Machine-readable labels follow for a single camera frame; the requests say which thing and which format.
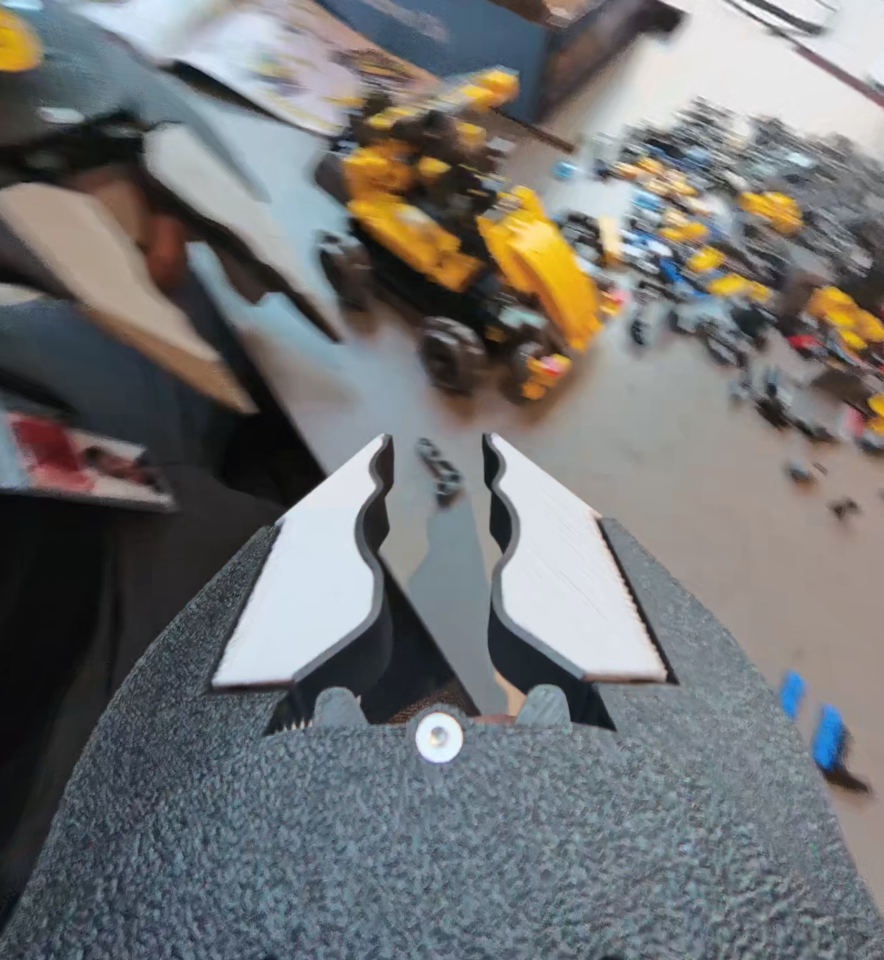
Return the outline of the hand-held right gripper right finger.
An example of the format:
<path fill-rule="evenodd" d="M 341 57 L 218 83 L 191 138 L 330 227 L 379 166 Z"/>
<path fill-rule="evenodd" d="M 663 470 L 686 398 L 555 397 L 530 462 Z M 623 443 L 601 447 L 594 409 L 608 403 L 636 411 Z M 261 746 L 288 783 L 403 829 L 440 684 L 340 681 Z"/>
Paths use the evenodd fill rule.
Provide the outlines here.
<path fill-rule="evenodd" d="M 669 663 L 604 529 L 603 516 L 497 433 L 481 440 L 500 550 L 491 580 L 488 653 L 528 694 L 553 685 L 572 710 L 597 685 L 669 684 Z"/>

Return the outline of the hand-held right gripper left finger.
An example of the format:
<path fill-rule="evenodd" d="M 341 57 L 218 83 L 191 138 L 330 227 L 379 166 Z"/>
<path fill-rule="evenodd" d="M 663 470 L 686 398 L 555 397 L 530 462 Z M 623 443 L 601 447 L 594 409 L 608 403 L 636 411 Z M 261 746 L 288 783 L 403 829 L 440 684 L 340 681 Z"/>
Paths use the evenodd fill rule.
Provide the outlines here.
<path fill-rule="evenodd" d="M 272 527 L 271 545 L 211 676 L 214 692 L 284 690 L 300 709 L 383 678 L 392 623 L 381 548 L 393 438 L 379 434 Z"/>

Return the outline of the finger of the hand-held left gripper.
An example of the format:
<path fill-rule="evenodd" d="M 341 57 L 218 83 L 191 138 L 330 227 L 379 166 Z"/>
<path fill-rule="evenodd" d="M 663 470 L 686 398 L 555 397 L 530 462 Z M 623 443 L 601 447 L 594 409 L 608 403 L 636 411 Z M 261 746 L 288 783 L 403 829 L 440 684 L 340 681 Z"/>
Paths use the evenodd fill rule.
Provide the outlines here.
<path fill-rule="evenodd" d="M 340 321 L 316 295 L 268 205 L 187 125 L 165 123 L 141 136 L 141 175 L 158 205 L 207 245 L 234 291 L 250 305 L 281 296 L 328 342 Z"/>
<path fill-rule="evenodd" d="M 208 399 L 257 405 L 219 352 L 151 279 L 136 245 L 90 195 L 43 183 L 0 189 L 0 221 L 102 330 Z"/>

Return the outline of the light grey short beam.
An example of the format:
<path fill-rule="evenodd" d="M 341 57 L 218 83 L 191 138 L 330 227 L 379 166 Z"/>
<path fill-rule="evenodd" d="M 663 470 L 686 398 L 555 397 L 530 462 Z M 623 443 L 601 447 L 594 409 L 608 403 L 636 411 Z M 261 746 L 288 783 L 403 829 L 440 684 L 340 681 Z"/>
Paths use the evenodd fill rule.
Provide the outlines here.
<path fill-rule="evenodd" d="M 441 508 L 451 506 L 464 490 L 463 474 L 429 438 L 418 438 L 415 452 L 433 478 L 437 504 Z"/>

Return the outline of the yellow toy vehicle model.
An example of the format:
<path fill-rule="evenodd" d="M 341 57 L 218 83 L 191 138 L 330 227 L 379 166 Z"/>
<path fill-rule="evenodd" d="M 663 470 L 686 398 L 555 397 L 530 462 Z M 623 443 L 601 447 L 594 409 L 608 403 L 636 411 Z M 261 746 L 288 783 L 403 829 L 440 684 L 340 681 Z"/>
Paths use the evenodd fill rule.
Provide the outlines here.
<path fill-rule="evenodd" d="M 481 118 L 518 89 L 503 66 L 424 95 L 370 84 L 316 168 L 345 212 L 345 231 L 316 244 L 340 306 L 362 313 L 387 291 L 419 312 L 421 363 L 451 395 L 471 396 L 496 362 L 516 396 L 543 399 L 622 305 L 599 221 L 556 221 L 503 175 L 512 143 Z"/>

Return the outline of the pile of toy building pieces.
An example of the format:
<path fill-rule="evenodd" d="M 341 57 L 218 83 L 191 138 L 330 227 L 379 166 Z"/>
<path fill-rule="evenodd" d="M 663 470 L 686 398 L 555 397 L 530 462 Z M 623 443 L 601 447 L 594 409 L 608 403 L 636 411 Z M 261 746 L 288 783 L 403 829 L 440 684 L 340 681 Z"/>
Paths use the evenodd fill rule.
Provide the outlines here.
<path fill-rule="evenodd" d="M 696 345 L 730 405 L 807 448 L 782 466 L 806 494 L 829 478 L 817 452 L 884 460 L 883 164 L 695 98 L 589 135 L 554 174 L 595 188 L 559 221 L 614 282 L 624 354 Z"/>

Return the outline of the grey desk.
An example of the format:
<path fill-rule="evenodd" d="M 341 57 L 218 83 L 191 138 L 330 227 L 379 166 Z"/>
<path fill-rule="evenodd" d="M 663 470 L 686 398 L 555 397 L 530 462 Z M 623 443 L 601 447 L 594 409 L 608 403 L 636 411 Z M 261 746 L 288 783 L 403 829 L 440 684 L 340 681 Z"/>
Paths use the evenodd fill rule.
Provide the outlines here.
<path fill-rule="evenodd" d="M 689 2 L 667 41 L 642 40 L 550 121 L 578 140 L 624 124 L 662 121 L 704 96 L 748 114 L 775 114 L 808 131 L 839 132 L 884 155 L 884 112 L 720 2 Z M 316 138 L 227 101 L 200 111 L 260 179 L 306 274 L 317 269 L 316 229 L 339 229 L 340 211 L 316 190 Z M 415 457 L 428 437 L 464 472 L 488 577 L 499 556 L 488 534 L 481 434 L 494 430 L 544 470 L 615 518 L 734 635 L 773 686 L 790 670 L 807 681 L 800 728 L 822 703 L 852 735 L 849 763 L 869 797 L 832 788 L 858 870 L 884 914 L 884 462 L 848 444 L 821 448 L 828 469 L 805 490 L 784 474 L 805 444 L 730 399 L 729 377 L 686 338 L 631 346 L 612 323 L 554 399 L 531 407 L 499 389 L 474 405 L 429 386 L 409 321 L 384 304 L 341 344 L 304 327 L 286 302 L 250 306 L 225 286 L 205 247 L 193 265 L 240 328 L 244 347 L 319 466 L 334 470 L 382 431 L 393 434 L 396 486 L 383 556 L 416 604 L 412 578 L 427 552 L 434 512 Z"/>

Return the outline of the building instruction booklet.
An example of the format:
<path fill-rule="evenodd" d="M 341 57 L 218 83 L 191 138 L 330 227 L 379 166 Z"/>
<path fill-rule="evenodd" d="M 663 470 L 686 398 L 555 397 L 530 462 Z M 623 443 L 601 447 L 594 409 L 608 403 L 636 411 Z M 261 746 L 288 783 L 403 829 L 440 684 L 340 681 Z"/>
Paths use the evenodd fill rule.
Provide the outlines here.
<path fill-rule="evenodd" d="M 373 90 L 424 90 L 430 74 L 315 2 L 246 2 L 200 26 L 174 55 L 280 122 L 329 138 Z"/>

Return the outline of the red white badge card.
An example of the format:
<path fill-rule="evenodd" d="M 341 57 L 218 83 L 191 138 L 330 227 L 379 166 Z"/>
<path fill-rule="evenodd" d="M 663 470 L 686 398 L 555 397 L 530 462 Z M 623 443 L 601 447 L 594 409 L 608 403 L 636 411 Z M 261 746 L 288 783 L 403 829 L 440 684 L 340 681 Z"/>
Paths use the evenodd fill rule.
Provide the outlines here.
<path fill-rule="evenodd" d="M 94 433 L 51 405 L 0 388 L 0 496 L 149 513 L 178 510 L 142 445 Z"/>

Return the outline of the person's black clothing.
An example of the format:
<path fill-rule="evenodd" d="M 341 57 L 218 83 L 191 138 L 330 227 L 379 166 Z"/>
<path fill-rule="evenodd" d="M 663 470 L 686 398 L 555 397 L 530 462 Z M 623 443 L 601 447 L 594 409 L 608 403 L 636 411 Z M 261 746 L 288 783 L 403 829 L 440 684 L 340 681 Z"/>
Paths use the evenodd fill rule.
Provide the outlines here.
<path fill-rule="evenodd" d="M 147 449 L 171 512 L 0 495 L 0 933 L 89 735 L 148 646 L 319 473 L 64 302 L 0 305 L 0 387 Z"/>

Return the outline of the dark blue cardboard kit box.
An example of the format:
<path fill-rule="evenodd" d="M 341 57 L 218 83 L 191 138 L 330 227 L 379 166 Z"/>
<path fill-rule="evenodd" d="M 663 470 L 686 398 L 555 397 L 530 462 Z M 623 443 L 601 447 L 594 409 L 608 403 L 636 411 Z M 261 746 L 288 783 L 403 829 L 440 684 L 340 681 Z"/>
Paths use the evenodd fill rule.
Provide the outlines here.
<path fill-rule="evenodd" d="M 507 114 L 547 119 L 640 36 L 687 18 L 665 1 L 322 1 L 386 52 L 437 76 L 503 66 L 518 75 Z"/>

